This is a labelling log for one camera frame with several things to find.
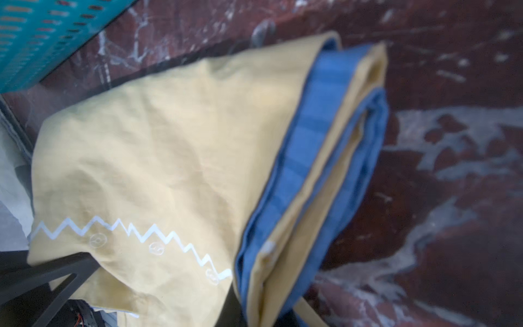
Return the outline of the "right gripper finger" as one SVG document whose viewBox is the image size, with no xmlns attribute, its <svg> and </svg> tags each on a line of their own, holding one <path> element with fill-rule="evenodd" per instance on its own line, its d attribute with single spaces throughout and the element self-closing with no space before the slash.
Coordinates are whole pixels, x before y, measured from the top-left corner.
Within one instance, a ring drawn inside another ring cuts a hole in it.
<svg viewBox="0 0 523 327">
<path fill-rule="evenodd" d="M 71 297 L 99 268 L 89 253 L 30 266 L 27 251 L 1 253 L 2 326 L 99 326 L 100 315 Z"/>
</svg>

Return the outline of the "pale yellow zigzag pillowcase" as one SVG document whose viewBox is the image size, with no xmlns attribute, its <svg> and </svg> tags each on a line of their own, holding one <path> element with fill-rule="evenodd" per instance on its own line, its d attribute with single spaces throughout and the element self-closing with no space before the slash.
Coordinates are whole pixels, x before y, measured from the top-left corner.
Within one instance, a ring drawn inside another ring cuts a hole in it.
<svg viewBox="0 0 523 327">
<path fill-rule="evenodd" d="M 74 297 L 125 326 L 292 313 L 358 210 L 388 122 L 384 43 L 335 32 L 132 80 L 47 118 L 28 262 L 90 253 Z"/>
</svg>

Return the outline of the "teal plastic basket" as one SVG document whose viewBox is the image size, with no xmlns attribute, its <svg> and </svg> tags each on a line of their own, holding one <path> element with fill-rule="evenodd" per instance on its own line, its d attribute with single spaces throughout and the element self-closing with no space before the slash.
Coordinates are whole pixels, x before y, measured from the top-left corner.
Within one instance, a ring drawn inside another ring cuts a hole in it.
<svg viewBox="0 0 523 327">
<path fill-rule="evenodd" d="M 133 3 L 2 1 L 1 92 L 39 83 Z"/>
</svg>

